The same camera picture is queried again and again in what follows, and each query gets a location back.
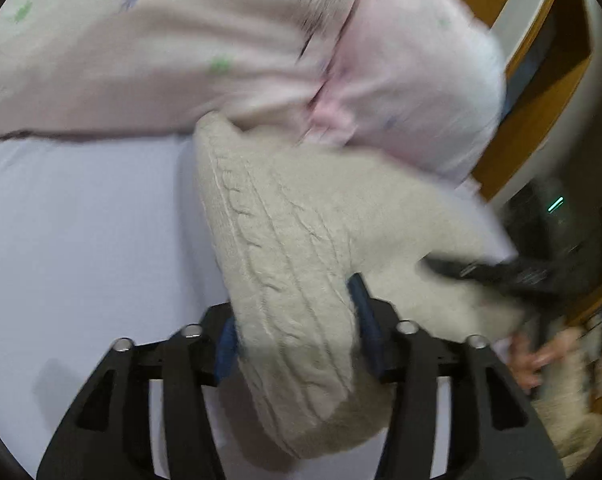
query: green light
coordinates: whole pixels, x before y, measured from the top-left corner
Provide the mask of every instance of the green light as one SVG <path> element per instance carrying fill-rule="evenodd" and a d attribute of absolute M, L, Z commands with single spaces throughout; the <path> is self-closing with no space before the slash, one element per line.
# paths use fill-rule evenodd
<path fill-rule="evenodd" d="M 556 200 L 556 202 L 554 202 L 551 206 L 549 206 L 548 208 L 548 213 L 551 213 L 552 211 L 554 211 L 556 208 L 560 207 L 561 205 L 563 205 L 563 197 L 559 196 L 559 198 Z"/>

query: bed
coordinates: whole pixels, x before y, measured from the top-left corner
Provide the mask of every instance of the bed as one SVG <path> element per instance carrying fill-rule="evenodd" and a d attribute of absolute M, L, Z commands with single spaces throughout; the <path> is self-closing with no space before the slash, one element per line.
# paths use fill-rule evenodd
<path fill-rule="evenodd" d="M 110 343 L 142 344 L 227 301 L 193 182 L 191 136 L 0 141 L 0 437 L 34 475 L 62 415 Z M 496 259 L 512 248 L 494 215 L 465 189 L 450 207 L 483 227 Z M 242 393 L 230 396 L 238 388 Z M 437 456 L 447 456 L 440 388 Z M 152 395 L 159 413 L 160 387 Z M 229 478 L 372 478 L 384 435 L 342 455 L 294 462 L 260 430 L 235 373 L 207 392 Z M 159 418 L 156 463 L 165 475 Z"/>

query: cable knit sweater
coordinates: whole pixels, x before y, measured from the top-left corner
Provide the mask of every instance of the cable knit sweater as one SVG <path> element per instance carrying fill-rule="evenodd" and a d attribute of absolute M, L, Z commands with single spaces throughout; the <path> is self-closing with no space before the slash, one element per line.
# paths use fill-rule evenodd
<path fill-rule="evenodd" d="M 230 293 L 241 370 L 259 418 L 287 452 L 354 447 L 389 420 L 390 389 L 366 372 L 346 280 L 434 336 L 501 338 L 522 313 L 429 273 L 430 251 L 482 256 L 479 233 L 433 183 L 376 153 L 243 135 L 218 114 L 197 125 L 196 180 Z"/>

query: metal bolt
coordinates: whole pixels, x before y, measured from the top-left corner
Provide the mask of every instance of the metal bolt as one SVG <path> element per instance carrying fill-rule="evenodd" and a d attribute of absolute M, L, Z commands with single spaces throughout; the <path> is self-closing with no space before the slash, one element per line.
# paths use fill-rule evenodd
<path fill-rule="evenodd" d="M 201 337 L 203 335 L 203 329 L 201 325 L 191 324 L 188 326 L 184 326 L 181 329 L 181 335 L 184 337 Z"/>
<path fill-rule="evenodd" d="M 132 342 L 132 339 L 128 339 L 127 337 L 122 337 L 117 339 L 112 348 L 114 348 L 117 352 L 127 352 L 132 349 L 135 344 Z"/>
<path fill-rule="evenodd" d="M 472 348 L 476 348 L 478 350 L 480 350 L 481 348 L 485 348 L 486 346 L 488 346 L 490 344 L 490 342 L 486 338 L 484 338 L 482 335 L 469 336 L 469 338 L 467 339 L 467 343 Z"/>
<path fill-rule="evenodd" d="M 414 321 L 405 319 L 396 324 L 396 330 L 402 334 L 411 335 L 419 331 L 419 326 Z"/>

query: white sheet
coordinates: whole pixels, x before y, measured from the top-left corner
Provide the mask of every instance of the white sheet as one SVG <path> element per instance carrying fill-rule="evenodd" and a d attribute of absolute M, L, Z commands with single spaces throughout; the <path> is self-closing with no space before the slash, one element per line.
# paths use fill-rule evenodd
<path fill-rule="evenodd" d="M 166 338 L 227 300 L 192 175 L 190 137 L 0 142 L 0 436 L 32 475 L 114 339 Z M 464 190 L 446 196 L 484 227 L 496 260 L 512 254 L 486 207 Z M 434 476 L 446 463 L 448 392 L 439 390 Z M 264 436 L 238 374 L 206 398 L 230 480 L 374 476 L 384 434 L 297 462 Z"/>

